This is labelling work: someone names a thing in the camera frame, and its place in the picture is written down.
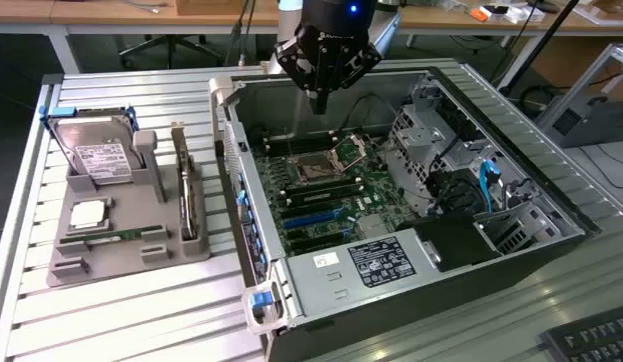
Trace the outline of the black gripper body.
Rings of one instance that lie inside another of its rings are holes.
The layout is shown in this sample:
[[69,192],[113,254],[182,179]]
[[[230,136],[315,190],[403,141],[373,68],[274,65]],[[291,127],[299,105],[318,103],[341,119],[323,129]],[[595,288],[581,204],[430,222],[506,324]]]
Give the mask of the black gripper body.
[[314,67],[322,47],[351,44],[362,47],[369,40],[374,1],[303,1],[301,22],[295,29],[297,44]]

